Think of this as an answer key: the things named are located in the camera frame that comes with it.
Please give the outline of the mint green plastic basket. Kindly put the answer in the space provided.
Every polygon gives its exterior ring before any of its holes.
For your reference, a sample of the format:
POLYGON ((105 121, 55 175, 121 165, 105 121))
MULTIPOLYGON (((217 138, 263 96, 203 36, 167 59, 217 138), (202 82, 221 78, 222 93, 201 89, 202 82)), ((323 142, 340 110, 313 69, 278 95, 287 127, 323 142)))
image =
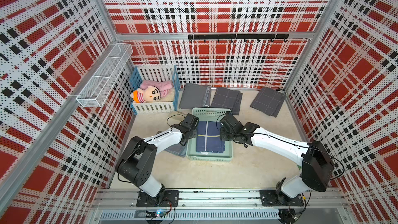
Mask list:
POLYGON ((186 157, 189 160, 230 162, 233 159, 231 141, 222 141, 219 121, 228 112, 228 108, 192 109, 192 115, 198 117, 197 137, 188 141, 186 157))

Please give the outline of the blue striped pillowcase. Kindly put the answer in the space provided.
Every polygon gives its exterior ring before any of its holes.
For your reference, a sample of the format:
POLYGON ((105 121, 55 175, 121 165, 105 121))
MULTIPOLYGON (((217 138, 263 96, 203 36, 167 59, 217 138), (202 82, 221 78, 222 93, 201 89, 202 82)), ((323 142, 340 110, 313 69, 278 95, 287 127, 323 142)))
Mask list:
POLYGON ((196 152, 223 153, 225 142, 220 138, 218 123, 213 121, 199 121, 196 152))

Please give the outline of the beige grey pillowcase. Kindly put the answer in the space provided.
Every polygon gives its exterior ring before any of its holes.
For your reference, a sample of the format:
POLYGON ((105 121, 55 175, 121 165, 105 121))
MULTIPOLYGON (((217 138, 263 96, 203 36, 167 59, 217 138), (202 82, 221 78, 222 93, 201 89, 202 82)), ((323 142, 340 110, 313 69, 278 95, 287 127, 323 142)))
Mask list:
POLYGON ((156 135, 156 140, 158 141, 157 155, 162 151, 167 151, 173 155, 185 157, 187 147, 181 145, 181 138, 181 132, 158 132, 156 135))

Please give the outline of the grey checked pillowcase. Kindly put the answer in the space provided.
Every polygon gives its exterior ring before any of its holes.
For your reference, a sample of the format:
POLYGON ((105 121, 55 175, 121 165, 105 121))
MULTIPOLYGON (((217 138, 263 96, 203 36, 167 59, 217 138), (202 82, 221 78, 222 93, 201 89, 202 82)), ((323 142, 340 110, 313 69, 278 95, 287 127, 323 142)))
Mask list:
POLYGON ((224 87, 216 89, 211 108, 227 108, 233 115, 239 115, 240 105, 243 94, 237 90, 231 90, 224 87))
POLYGON ((256 95, 250 107, 268 116, 277 117, 286 96, 271 88, 262 88, 256 95))

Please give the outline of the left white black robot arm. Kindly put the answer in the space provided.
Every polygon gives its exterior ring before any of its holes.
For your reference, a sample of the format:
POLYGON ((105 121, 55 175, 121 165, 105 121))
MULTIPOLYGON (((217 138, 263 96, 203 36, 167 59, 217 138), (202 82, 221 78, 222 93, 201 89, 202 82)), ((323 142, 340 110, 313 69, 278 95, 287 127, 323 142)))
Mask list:
POLYGON ((162 199, 164 186, 152 176, 156 156, 173 145, 186 145, 197 132, 198 124, 198 117, 187 114, 180 123, 159 134, 144 139, 132 137, 117 162, 117 175, 148 196, 162 199))

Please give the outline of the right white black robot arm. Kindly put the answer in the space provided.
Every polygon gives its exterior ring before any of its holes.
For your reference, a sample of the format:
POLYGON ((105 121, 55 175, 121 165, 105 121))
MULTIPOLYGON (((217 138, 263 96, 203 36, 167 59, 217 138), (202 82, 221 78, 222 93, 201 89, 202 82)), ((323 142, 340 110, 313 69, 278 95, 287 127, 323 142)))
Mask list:
POLYGON ((296 176, 282 179, 276 186, 276 194, 291 200, 305 191, 325 192, 333 179, 334 157, 329 155, 320 142, 295 141, 275 134, 259 125, 242 124, 231 112, 217 120, 220 137, 245 147, 256 146, 277 153, 301 167, 296 176))

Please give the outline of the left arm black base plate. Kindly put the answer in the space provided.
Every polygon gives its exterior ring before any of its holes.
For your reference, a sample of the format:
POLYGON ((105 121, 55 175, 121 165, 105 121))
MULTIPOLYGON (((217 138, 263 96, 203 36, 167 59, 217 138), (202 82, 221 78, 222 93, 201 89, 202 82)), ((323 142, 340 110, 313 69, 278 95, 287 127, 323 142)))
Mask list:
POLYGON ((162 190, 156 197, 140 190, 136 202, 137 207, 177 207, 179 201, 178 190, 162 190))

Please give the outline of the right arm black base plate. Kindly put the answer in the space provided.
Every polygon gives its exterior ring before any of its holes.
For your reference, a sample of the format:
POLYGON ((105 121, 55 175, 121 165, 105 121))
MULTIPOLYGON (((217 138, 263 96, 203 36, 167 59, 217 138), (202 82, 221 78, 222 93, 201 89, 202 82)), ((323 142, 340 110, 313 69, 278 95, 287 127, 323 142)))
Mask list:
POLYGON ((259 191, 259 194, 262 206, 301 207, 305 205, 302 197, 289 198, 283 193, 277 194, 274 189, 263 189, 259 191))

